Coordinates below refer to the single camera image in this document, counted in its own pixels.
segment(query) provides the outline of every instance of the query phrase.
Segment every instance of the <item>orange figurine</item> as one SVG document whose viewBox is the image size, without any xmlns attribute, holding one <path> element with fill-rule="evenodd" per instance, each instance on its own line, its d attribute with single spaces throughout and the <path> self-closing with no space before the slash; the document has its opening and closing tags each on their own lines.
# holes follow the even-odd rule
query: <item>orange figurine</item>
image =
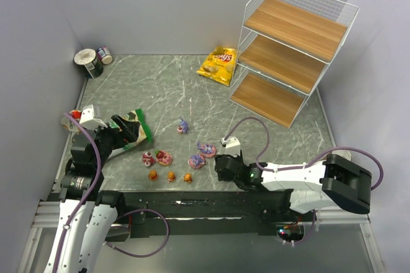
<svg viewBox="0 0 410 273">
<path fill-rule="evenodd" d="M 151 181 L 157 180 L 158 179 L 158 174 L 156 173 L 155 170 L 150 170 L 148 174 L 148 179 Z"/>
<path fill-rule="evenodd" d="M 189 172 L 187 172 L 187 173 L 185 174 L 185 176 L 184 176 L 184 181 L 186 181 L 186 182 L 188 182 L 188 183 L 191 183 L 191 182 L 192 182 L 192 175 L 191 175 Z"/>
<path fill-rule="evenodd" d="M 168 173 L 168 182 L 173 182 L 175 180 L 175 174 L 173 172 Z"/>
</svg>

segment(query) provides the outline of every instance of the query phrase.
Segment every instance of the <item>can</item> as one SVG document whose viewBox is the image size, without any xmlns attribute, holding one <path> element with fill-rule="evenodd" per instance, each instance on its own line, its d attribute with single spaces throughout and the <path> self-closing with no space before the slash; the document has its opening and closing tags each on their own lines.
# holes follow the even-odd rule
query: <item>can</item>
<svg viewBox="0 0 410 273">
<path fill-rule="evenodd" d="M 83 49 L 78 52 L 74 57 L 74 63 L 83 67 L 83 73 L 89 79 L 95 79 L 104 70 L 97 52 L 93 49 Z"/>
<path fill-rule="evenodd" d="M 105 65 L 108 65 L 113 61 L 113 57 L 107 47 L 99 47 L 97 49 L 97 56 Z"/>
</svg>

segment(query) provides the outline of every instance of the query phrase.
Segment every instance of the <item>blue and purple toy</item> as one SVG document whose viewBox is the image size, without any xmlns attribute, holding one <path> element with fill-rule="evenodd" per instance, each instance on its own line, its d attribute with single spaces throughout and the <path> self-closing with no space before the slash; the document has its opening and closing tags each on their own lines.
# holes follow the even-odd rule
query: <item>blue and purple toy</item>
<svg viewBox="0 0 410 273">
<path fill-rule="evenodd" d="M 205 158 L 212 158 L 217 153 L 217 148 L 211 144 L 202 144 L 197 142 L 198 150 L 205 156 Z"/>
<path fill-rule="evenodd" d="M 188 164 L 193 169 L 200 169 L 202 166 L 205 165 L 205 157 L 203 156 L 203 154 L 194 154 L 188 160 Z"/>
<path fill-rule="evenodd" d="M 181 119 L 181 122 L 179 123 L 178 133 L 179 134 L 187 134 L 187 132 L 188 132 L 188 123 L 185 120 L 183 120 L 182 117 L 180 117 L 179 119 Z"/>
</svg>

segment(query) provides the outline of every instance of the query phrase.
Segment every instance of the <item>yellow chip bag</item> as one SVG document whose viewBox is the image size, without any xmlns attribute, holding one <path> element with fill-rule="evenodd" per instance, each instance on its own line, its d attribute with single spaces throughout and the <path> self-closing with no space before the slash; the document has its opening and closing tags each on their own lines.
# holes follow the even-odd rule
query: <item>yellow chip bag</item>
<svg viewBox="0 0 410 273">
<path fill-rule="evenodd" d="M 235 69 L 235 63 L 236 49 L 218 46 L 208 55 L 197 73 L 229 86 Z"/>
</svg>

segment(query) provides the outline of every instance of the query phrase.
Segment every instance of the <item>marble table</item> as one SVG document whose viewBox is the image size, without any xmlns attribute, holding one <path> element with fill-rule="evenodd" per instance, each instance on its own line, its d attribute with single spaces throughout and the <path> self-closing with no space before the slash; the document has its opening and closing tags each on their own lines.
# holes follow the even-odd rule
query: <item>marble table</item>
<svg viewBox="0 0 410 273">
<path fill-rule="evenodd" d="M 102 170 L 105 177 L 102 190 L 238 190 L 234 183 L 218 181 L 213 159 L 207 160 L 199 170 L 187 164 L 188 158 L 198 152 L 198 141 L 215 144 L 221 151 L 220 139 L 240 119 L 249 115 L 259 117 L 229 101 L 228 87 L 196 73 L 204 60 L 202 55 L 116 56 L 99 78 L 88 81 L 81 107 L 90 103 L 100 106 L 102 120 L 106 122 L 113 114 L 141 108 L 154 135 L 153 142 L 143 142 L 107 161 Z M 186 135 L 177 133 L 180 116 L 190 125 Z M 289 130 L 260 118 L 267 123 L 271 137 L 270 147 L 261 161 L 302 163 L 331 147 L 316 94 Z M 233 135 L 241 142 L 245 162 L 254 162 L 266 142 L 260 123 L 248 120 Z M 158 149 L 171 153 L 174 161 L 169 167 L 153 165 L 151 168 L 157 171 L 159 178 L 150 181 L 149 169 L 141 161 L 142 153 Z M 65 160 L 69 157 L 67 150 Z M 176 174 L 173 183 L 167 181 L 169 171 Z M 193 176 L 191 184 L 183 181 L 187 172 Z"/>
</svg>

